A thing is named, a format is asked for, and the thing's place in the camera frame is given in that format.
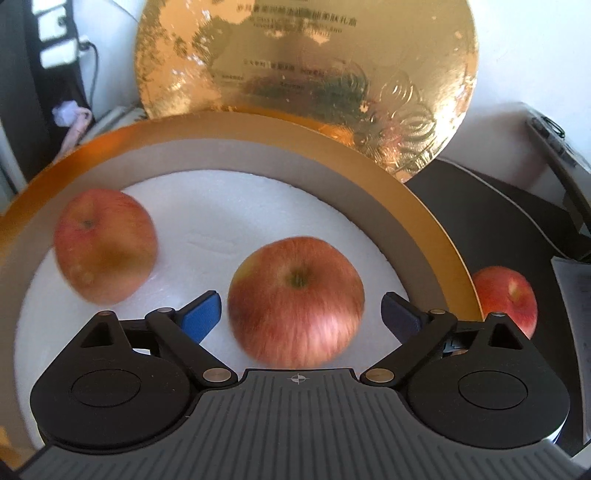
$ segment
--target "black table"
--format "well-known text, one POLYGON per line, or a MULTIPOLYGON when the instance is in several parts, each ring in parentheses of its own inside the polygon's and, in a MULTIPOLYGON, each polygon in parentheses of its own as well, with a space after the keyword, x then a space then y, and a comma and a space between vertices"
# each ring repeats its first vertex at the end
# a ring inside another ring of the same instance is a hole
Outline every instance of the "black table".
MULTIPOLYGON (((565 210, 481 177, 523 207, 558 247, 572 235, 574 225, 565 210)), ((557 444, 575 455, 583 447, 582 401, 569 320, 550 264, 556 253, 519 210, 450 164, 433 161, 406 185, 443 225, 471 274, 502 265, 520 272, 531 283, 539 311, 532 341, 570 394, 570 413, 557 444)))

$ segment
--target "yellow-red apple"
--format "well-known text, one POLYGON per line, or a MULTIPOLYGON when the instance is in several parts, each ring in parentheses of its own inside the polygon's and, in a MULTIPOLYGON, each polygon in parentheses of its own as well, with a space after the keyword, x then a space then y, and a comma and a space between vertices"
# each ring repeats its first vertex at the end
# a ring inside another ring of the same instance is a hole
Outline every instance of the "yellow-red apple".
POLYGON ((228 316, 248 355, 273 368, 312 368, 334 358, 359 329, 365 293, 336 248, 293 237, 251 254, 233 276, 228 316))
POLYGON ((538 322, 538 305, 530 283, 519 272, 505 267, 487 267, 473 276, 485 315, 504 312, 531 338, 538 322))
POLYGON ((119 303, 140 288, 158 254, 148 212, 115 190, 88 190, 68 203, 53 243, 67 282, 99 305, 119 303))

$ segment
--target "silver screw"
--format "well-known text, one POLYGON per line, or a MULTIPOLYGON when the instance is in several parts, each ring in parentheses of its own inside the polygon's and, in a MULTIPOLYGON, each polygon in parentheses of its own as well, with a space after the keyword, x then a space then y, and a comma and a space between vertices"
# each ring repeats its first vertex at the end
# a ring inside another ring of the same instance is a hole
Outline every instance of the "silver screw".
POLYGON ((211 383, 221 383, 230 380, 232 373, 226 368, 210 368, 203 372, 203 378, 211 383))
POLYGON ((394 374, 386 368, 372 368, 365 374, 370 382, 387 383, 394 380, 394 374))

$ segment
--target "white foam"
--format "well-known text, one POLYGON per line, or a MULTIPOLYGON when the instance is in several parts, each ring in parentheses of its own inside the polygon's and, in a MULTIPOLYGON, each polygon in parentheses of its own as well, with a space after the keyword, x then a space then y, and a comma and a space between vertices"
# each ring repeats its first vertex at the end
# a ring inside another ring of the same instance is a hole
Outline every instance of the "white foam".
MULTIPOLYGON (((362 326, 349 348, 324 368, 351 367, 360 374, 400 343, 383 325, 382 296, 408 298, 398 276, 374 243, 340 212, 285 183, 245 173, 198 170, 133 185, 136 198, 156 225, 160 255, 151 278, 130 298, 107 306, 120 319, 151 310, 180 308, 206 290, 225 303, 234 271, 250 253, 296 235, 321 238, 347 256, 365 288, 362 326)), ((98 311, 62 279, 53 249, 37 270, 23 302, 15 343, 18 399, 31 438, 43 445, 29 407, 37 378, 98 311)), ((234 340, 224 312, 202 345, 242 375, 260 367, 234 340)))

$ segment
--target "gold round lid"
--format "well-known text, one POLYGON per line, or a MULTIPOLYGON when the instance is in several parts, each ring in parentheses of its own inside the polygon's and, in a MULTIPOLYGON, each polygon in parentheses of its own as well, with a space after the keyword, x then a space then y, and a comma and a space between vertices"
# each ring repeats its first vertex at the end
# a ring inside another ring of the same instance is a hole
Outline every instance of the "gold round lid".
POLYGON ((151 118, 285 119, 400 181, 456 132, 477 63, 466 0, 147 0, 135 51, 151 118))

